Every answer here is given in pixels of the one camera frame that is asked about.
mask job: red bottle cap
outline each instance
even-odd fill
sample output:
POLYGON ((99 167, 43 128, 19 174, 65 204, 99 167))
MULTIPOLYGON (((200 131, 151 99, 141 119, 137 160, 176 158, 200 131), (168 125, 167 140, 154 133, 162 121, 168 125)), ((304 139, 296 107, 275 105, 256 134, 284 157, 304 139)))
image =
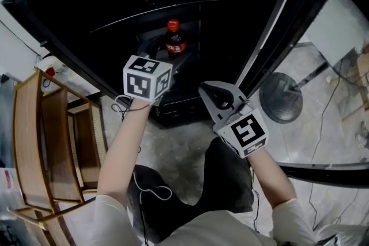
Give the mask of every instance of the red bottle cap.
POLYGON ((176 32, 179 30, 179 21, 173 18, 169 20, 167 27, 169 31, 176 32))

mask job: bottle label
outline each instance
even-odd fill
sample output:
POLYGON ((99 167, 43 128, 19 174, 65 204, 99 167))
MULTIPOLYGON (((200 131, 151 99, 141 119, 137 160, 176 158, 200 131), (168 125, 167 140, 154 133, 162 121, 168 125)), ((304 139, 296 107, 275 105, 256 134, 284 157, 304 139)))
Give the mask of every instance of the bottle label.
POLYGON ((184 51, 187 47, 187 42, 184 42, 182 44, 179 44, 177 46, 170 46, 169 44, 167 44, 167 50, 169 52, 173 52, 173 53, 179 53, 181 51, 184 51))

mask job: black refrigerator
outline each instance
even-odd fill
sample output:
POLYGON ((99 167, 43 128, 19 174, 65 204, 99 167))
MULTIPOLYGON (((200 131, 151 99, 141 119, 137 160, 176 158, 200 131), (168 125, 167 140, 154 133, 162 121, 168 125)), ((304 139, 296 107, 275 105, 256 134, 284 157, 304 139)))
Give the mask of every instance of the black refrigerator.
MULTIPOLYGON (((128 58, 150 47, 176 18, 191 57, 153 107, 163 128, 209 117, 198 94, 202 81, 239 85, 250 97, 304 35, 327 0, 3 0, 6 10, 50 53, 114 98, 123 93, 128 58)), ((369 19, 367 0, 352 0, 369 19)), ((368 187, 368 167, 282 165, 289 176, 368 187)))

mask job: wooden chair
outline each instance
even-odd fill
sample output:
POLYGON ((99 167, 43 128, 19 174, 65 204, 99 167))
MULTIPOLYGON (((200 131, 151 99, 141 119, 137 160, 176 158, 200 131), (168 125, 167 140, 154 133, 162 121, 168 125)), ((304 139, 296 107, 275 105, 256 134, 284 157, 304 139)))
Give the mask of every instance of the wooden chair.
POLYGON ((16 90, 13 152, 27 207, 8 211, 47 230, 47 221, 95 200, 85 201, 83 194, 96 192, 106 154, 100 107, 37 70, 16 90), (42 95, 43 78, 58 88, 42 95), (68 92, 79 98, 77 106, 69 108, 68 92), (59 210, 58 202, 76 205, 59 210), (47 215, 24 214, 32 209, 47 215))

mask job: person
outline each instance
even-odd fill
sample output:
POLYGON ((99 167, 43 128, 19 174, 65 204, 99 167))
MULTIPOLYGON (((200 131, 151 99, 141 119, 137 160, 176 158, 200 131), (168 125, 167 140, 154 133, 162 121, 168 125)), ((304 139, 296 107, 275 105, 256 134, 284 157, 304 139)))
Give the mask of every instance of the person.
POLYGON ((131 109, 139 111, 127 113, 101 166, 91 245, 141 245, 138 234, 161 246, 315 244, 292 183, 265 148, 241 159, 215 138, 205 153, 202 196, 187 205, 159 173, 135 165, 150 106, 134 99, 131 109), (273 209, 273 238, 236 218, 252 213, 250 165, 273 209))
POLYGON ((365 122, 360 124, 360 132, 355 135, 356 144, 361 149, 369 149, 369 130, 365 126, 365 122))

